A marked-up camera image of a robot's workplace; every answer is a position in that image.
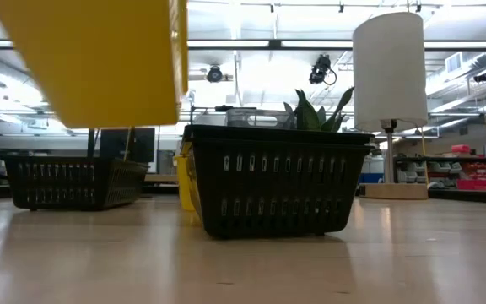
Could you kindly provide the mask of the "grey translucent plastic basket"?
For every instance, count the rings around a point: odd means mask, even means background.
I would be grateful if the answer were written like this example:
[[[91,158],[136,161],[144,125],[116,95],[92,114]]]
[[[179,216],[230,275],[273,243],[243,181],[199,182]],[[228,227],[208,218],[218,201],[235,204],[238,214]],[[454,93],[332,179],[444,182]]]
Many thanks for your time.
[[[233,108],[226,112],[226,125],[240,128],[295,129],[296,115],[287,111]]]

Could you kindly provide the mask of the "black perforated plastic basket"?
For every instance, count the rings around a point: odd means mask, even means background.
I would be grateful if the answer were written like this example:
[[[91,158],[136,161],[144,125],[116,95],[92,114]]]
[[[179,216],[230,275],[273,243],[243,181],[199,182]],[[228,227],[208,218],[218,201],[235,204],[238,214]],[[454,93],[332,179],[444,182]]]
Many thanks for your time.
[[[343,230],[366,144],[193,139],[192,198],[212,237],[325,234]]]
[[[9,156],[5,167],[20,209],[104,210],[131,204],[149,166],[117,158]]]
[[[278,128],[243,128],[214,125],[187,125],[183,139],[195,138],[261,140],[268,142],[296,142],[306,144],[369,144],[375,136],[363,133],[328,133]]]

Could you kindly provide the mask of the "green snake plant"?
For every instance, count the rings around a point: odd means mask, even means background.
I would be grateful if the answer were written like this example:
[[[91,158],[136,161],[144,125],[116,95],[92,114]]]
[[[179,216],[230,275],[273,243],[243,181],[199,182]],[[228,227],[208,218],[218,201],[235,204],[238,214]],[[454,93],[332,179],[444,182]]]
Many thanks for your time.
[[[343,108],[352,99],[354,87],[343,93],[335,111],[329,118],[326,118],[326,111],[323,107],[318,111],[315,109],[307,100],[303,90],[296,90],[295,92],[298,96],[297,106],[293,109],[288,103],[284,104],[285,111],[288,113],[288,118],[283,123],[284,129],[337,133],[345,118]]]

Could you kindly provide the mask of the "round black ceiling device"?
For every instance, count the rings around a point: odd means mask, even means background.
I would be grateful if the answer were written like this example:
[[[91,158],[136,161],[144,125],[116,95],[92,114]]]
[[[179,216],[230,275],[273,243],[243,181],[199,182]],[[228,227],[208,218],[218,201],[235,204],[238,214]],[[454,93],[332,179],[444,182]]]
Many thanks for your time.
[[[218,83],[221,82],[223,79],[224,79],[224,75],[220,69],[220,66],[216,66],[216,65],[211,66],[206,75],[206,80],[209,83]]]

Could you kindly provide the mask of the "black rectangular panel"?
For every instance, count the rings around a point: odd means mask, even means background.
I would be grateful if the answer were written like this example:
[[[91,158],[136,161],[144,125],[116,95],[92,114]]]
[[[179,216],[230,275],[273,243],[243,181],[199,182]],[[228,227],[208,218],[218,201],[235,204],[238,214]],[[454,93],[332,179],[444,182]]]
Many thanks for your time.
[[[141,163],[154,161],[155,129],[103,129],[100,132],[100,157]]]

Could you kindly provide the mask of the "black overhead crossbar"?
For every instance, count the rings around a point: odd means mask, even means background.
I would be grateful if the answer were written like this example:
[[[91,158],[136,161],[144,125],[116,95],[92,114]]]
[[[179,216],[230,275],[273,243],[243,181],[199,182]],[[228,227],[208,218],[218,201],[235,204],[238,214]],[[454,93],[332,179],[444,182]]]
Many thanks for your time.
[[[186,45],[190,50],[258,50],[258,51],[295,51],[327,50],[352,51],[350,40],[189,40]],[[9,40],[0,40],[0,50],[13,50]],[[424,42],[427,52],[486,52],[486,41],[445,41]]]

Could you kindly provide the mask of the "white lamp with wooden base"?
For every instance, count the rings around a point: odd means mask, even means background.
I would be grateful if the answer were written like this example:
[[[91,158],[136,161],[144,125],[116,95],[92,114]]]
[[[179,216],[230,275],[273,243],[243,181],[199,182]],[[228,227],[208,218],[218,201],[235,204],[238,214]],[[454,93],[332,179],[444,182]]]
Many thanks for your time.
[[[428,122],[424,26],[409,12],[383,14],[353,33],[354,126],[386,135],[385,181],[362,183],[361,198],[426,200],[424,184],[394,180],[393,134]]]

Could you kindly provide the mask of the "storage rack with red bins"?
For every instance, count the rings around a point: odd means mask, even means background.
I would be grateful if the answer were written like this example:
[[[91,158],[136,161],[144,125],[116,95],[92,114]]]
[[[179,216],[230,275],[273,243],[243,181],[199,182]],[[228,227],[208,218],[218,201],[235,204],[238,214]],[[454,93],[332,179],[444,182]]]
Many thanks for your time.
[[[399,183],[424,184],[427,189],[486,191],[486,155],[455,145],[441,155],[399,154],[394,158]]]

